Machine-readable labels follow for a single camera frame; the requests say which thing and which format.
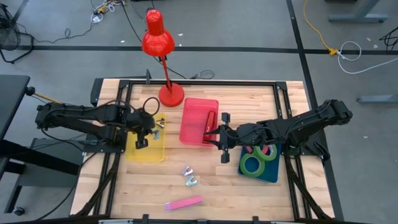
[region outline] yellow plastic tray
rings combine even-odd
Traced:
[[[164,113],[158,113],[154,116],[155,121],[162,118],[165,120],[165,127],[162,129],[158,125],[155,126],[155,129],[159,130],[158,140],[154,139],[155,136],[153,134],[146,136],[146,139],[148,139],[148,147],[136,149],[137,135],[133,133],[127,134],[126,159],[128,161],[162,162],[164,160],[166,115]]]

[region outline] tape roll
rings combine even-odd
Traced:
[[[253,154],[256,155],[256,157],[258,157],[261,161],[264,161],[264,162],[273,161],[276,158],[276,155],[278,153],[276,145],[268,146],[268,151],[269,151],[269,155],[264,154],[261,151],[260,147],[255,146]]]
[[[254,172],[249,172],[246,169],[245,164],[249,158],[255,158],[257,160],[257,162],[259,163],[259,167]],[[254,154],[246,153],[245,155],[242,156],[239,168],[241,169],[242,173],[248,177],[259,177],[264,172],[266,165],[263,161],[259,160]]]

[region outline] lamp base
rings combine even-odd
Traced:
[[[169,89],[166,85],[162,86],[162,88],[159,90],[159,100],[165,106],[178,106],[180,103],[182,103],[183,99],[184,90],[178,84],[172,84],[172,92],[169,92]]]

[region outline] pink highlighter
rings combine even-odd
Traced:
[[[192,198],[186,198],[186,199],[182,199],[182,200],[178,200],[175,202],[168,202],[165,204],[165,208],[166,208],[166,212],[170,212],[172,210],[176,210],[179,208],[184,208],[184,207],[188,207],[191,205],[196,205],[200,202],[203,201],[203,197],[202,196],[196,196],[196,197],[192,197]]]

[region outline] pink plastic bin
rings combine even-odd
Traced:
[[[210,111],[214,111],[214,129],[217,128],[218,120],[218,101],[199,98],[186,98],[182,114],[180,141],[184,144],[193,146],[213,146],[203,142],[203,133]],[[212,140],[216,140],[216,135],[212,135]]]

